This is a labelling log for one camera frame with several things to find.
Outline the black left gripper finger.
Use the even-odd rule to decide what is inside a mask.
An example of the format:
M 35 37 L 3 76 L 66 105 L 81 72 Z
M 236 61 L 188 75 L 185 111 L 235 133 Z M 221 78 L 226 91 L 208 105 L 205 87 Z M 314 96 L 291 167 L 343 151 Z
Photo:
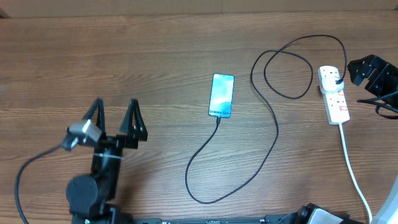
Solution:
M 135 141 L 147 141 L 148 133 L 144 120 L 141 116 L 139 102 L 131 99 L 125 117 L 119 131 L 124 133 L 128 139 Z
M 103 100 L 97 98 L 83 117 L 82 133 L 90 139 L 106 134 Z

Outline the blue Galaxy smartphone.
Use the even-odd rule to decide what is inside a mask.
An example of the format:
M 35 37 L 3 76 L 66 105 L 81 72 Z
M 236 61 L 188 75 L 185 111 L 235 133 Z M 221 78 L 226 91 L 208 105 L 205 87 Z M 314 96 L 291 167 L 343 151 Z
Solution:
M 219 118 L 230 118 L 232 112 L 235 77 L 215 73 L 212 79 L 208 114 Z

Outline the white power strip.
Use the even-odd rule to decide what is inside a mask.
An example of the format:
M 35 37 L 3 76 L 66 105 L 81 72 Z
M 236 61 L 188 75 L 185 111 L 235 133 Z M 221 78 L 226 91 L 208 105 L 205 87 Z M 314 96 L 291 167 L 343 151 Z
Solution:
M 321 76 L 338 77 L 340 79 L 338 69 L 328 65 L 318 69 L 319 84 Z M 343 89 L 332 94 L 322 93 L 322 97 L 325 105 L 326 117 L 330 125 L 339 125 L 349 121 L 350 116 Z

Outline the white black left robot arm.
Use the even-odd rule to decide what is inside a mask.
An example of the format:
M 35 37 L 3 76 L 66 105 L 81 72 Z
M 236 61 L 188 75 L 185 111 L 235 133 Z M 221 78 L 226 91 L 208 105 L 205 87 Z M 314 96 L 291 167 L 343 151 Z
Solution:
M 123 149 L 136 149 L 146 141 L 148 133 L 139 103 L 131 99 L 120 126 L 120 134 L 106 134 L 103 100 L 98 98 L 84 115 L 67 128 L 61 147 L 71 151 L 76 146 L 92 147 L 91 172 L 69 181 L 66 196 L 72 223 L 134 223 L 129 213 L 123 213 L 108 201 L 115 198 Z

